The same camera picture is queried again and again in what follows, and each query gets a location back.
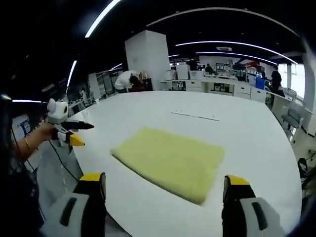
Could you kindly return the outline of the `person's left hand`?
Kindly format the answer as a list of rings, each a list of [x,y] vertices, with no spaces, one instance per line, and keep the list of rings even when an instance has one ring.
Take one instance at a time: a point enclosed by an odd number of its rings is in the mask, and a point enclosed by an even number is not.
[[[39,126],[32,135],[35,137],[37,142],[44,142],[49,140],[57,139],[57,130],[54,125],[50,123],[44,123]]]

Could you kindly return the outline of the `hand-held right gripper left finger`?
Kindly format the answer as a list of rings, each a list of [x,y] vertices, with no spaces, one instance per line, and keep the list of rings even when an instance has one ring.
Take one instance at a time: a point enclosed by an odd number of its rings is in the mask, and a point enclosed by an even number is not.
[[[105,235],[106,174],[83,175],[73,192],[63,194],[49,209],[40,232],[44,237]]]

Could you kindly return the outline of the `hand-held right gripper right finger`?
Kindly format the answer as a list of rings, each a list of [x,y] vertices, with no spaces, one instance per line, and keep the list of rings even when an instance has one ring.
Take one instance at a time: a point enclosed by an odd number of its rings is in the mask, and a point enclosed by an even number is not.
[[[224,237],[285,236],[279,214],[241,177],[225,176],[221,217]]]

